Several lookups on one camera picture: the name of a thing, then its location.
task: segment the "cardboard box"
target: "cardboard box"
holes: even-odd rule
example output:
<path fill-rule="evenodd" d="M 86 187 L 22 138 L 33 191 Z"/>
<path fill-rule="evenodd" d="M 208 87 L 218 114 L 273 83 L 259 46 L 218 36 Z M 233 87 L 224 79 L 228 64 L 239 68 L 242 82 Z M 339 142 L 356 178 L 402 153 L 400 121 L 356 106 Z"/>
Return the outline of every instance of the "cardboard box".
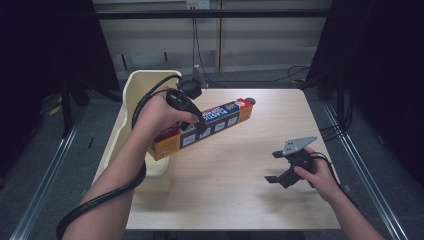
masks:
<path fill-rule="evenodd" d="M 190 125 L 182 131 L 175 125 L 161 132 L 150 145 L 149 153 L 157 161 L 179 150 L 199 142 L 220 131 L 230 128 L 250 118 L 254 105 L 253 99 L 239 98 L 235 101 L 203 111 L 206 131 L 202 134 Z"/>

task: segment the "wooden table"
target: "wooden table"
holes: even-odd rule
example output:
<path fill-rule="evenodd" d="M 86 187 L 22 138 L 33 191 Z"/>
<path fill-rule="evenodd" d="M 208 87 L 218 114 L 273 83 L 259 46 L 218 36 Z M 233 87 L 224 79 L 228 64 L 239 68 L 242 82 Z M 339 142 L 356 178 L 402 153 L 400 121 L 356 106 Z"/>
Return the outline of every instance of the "wooden table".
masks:
<path fill-rule="evenodd" d="M 306 181 L 284 189 L 264 176 L 289 168 L 275 159 L 286 140 L 317 136 L 309 146 L 328 155 L 302 91 L 208 89 L 194 102 L 206 110 L 237 98 L 256 100 L 251 118 L 172 156 L 168 192 L 136 192 L 127 229 L 313 230 L 339 229 L 330 206 Z M 122 110 L 108 143 L 122 125 Z M 99 165 L 96 176 L 103 170 Z"/>

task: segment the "wrist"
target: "wrist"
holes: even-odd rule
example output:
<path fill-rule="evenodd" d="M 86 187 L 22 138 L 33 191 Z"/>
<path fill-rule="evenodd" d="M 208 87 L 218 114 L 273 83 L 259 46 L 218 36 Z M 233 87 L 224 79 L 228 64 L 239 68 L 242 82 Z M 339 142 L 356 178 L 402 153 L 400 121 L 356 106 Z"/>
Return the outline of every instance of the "wrist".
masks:
<path fill-rule="evenodd" d="M 349 200 L 346 195 L 340 190 L 337 189 L 334 192 L 332 192 L 327 198 L 326 201 L 330 205 L 336 205 L 339 202 L 344 202 L 345 200 Z"/>

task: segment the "right hand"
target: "right hand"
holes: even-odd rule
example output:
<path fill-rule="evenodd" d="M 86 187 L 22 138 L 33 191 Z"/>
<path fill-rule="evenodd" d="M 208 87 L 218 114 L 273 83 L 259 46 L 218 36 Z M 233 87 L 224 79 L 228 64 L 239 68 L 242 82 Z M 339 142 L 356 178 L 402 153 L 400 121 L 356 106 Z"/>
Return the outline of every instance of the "right hand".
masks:
<path fill-rule="evenodd" d="M 314 153 L 314 150 L 309 147 L 305 147 L 305 150 L 308 153 Z M 310 173 L 299 166 L 294 168 L 294 172 L 301 178 L 311 182 L 324 201 L 330 202 L 341 193 L 333 175 L 331 175 L 330 169 L 328 169 L 327 163 L 322 159 L 314 159 L 314 173 Z"/>

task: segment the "white plastic bin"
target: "white plastic bin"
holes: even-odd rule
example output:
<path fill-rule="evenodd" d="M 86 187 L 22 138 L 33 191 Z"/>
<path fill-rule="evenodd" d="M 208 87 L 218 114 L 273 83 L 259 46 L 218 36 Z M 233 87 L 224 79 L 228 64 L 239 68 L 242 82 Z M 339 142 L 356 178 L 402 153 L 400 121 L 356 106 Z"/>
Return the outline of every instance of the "white plastic bin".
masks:
<path fill-rule="evenodd" d="M 125 85 L 123 92 L 124 121 L 122 127 L 117 131 L 113 144 L 107 154 L 104 168 L 113 159 L 124 144 L 131 132 L 131 121 L 134 109 L 140 99 L 152 89 L 159 81 L 170 75 L 180 75 L 173 70 L 139 70 L 133 72 Z M 177 79 L 171 79 L 164 85 L 175 88 Z M 136 188 L 136 191 L 169 191 L 174 177 L 175 163 L 172 156 L 155 161 L 150 154 L 146 155 L 147 174 L 143 183 Z"/>

